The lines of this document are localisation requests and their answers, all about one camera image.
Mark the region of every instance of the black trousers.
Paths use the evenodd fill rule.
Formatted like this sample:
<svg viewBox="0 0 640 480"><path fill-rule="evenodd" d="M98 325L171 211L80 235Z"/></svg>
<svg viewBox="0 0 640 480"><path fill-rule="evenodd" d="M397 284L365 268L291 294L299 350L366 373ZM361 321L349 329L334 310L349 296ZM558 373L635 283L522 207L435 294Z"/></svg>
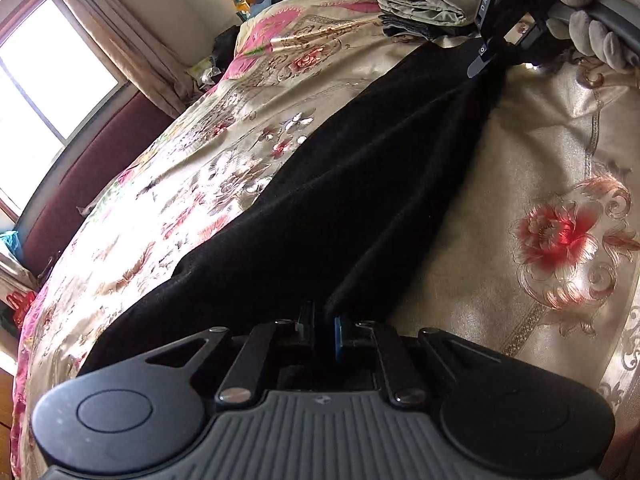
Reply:
<svg viewBox="0 0 640 480"><path fill-rule="evenodd" d="M312 302L384 320L430 248L504 83L480 43L427 43L322 124L254 205L98 338L81 373L204 330L296 319Z"/></svg>

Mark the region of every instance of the bed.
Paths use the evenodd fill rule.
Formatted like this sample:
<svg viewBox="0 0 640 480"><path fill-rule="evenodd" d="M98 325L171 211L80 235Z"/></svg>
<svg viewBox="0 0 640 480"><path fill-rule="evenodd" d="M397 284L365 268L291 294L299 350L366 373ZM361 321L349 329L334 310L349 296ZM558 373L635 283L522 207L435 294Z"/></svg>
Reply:
<svg viewBox="0 0 640 480"><path fill-rule="evenodd" d="M376 0L285 0L249 20L222 81L101 197L24 321L16 478L46 469L30 431L37 400L248 209L323 121L421 44L384 36L379 13ZM438 326L598 389L618 418L607 473L631 453L640 417L638 100L634 75L593 60L513 68L436 248L389 320L412 335ZM577 265L535 272L527 255L544 254L541 233L558 227L575 237ZM596 266L583 265L585 251Z"/></svg>

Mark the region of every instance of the ribbed gray cover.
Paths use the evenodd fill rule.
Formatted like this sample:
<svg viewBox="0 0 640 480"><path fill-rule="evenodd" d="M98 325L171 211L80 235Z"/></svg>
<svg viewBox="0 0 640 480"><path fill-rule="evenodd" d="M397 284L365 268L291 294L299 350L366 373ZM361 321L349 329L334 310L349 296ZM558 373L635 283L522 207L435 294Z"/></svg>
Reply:
<svg viewBox="0 0 640 480"><path fill-rule="evenodd" d="M456 452L427 415L395 410L377 392L270 392L256 408L220 415L181 460L138 478L507 480ZM598 478L589 471L572 480ZM70 477L51 468L45 479Z"/></svg>

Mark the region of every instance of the maroon sofa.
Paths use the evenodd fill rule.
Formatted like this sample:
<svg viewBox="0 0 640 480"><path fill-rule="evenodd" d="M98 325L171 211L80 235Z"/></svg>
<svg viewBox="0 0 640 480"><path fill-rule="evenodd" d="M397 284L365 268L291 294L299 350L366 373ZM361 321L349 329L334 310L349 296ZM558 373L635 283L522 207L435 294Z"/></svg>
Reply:
<svg viewBox="0 0 640 480"><path fill-rule="evenodd" d="M78 206L87 206L172 121L140 92L126 103L66 171L21 240L22 264L39 275L49 259L69 245L82 225L84 218Z"/></svg>

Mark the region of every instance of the gloved hand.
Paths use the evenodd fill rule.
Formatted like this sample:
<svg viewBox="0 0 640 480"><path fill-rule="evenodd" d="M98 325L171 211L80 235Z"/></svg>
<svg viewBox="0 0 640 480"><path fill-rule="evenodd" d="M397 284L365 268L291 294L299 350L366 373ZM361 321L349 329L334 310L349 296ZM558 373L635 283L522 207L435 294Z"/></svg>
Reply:
<svg viewBox="0 0 640 480"><path fill-rule="evenodd" d="M560 0L570 7L585 7L593 0ZM626 0L640 7L640 0ZM569 26L565 23L549 19L546 22L549 31L559 40L573 40L575 47L585 56L597 56L616 72L632 72L633 67L640 66L639 57L631 52L620 38L597 20L592 20L586 12L578 10L571 16Z"/></svg>

